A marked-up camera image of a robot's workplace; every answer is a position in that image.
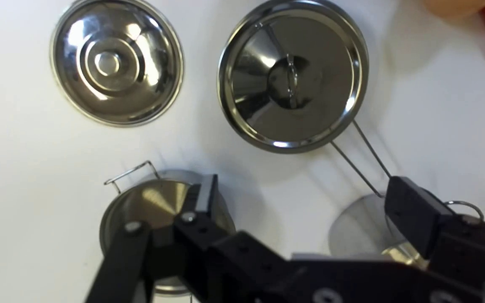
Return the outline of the peach coloured round object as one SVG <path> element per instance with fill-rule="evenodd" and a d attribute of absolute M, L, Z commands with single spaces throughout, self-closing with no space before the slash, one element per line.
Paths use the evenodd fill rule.
<path fill-rule="evenodd" d="M 471 16 L 485 7 L 485 0 L 421 0 L 433 15 L 441 19 Z"/>

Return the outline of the silver lid with round knob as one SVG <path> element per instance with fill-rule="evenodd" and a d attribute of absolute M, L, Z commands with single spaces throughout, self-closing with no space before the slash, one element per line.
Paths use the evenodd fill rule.
<path fill-rule="evenodd" d="M 75 0 L 53 31 L 50 62 L 72 106 L 114 127 L 163 115 L 184 78 L 179 37 L 147 0 Z"/>

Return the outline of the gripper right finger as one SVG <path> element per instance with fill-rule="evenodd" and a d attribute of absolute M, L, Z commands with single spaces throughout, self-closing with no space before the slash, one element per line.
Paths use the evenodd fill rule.
<path fill-rule="evenodd" d="M 404 176 L 389 179 L 385 214 L 428 264 L 418 290 L 439 303 L 483 303 L 485 221 L 461 215 Z"/>

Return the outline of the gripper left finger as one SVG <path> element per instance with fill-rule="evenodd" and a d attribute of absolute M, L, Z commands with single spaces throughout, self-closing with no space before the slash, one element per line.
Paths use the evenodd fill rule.
<path fill-rule="evenodd" d="M 293 303 L 293 267 L 251 235 L 219 227 L 211 217 L 217 199 L 212 175 L 190 188 L 170 224 L 121 224 L 85 303 L 154 303 L 157 285 L 168 278 L 201 303 Z"/>

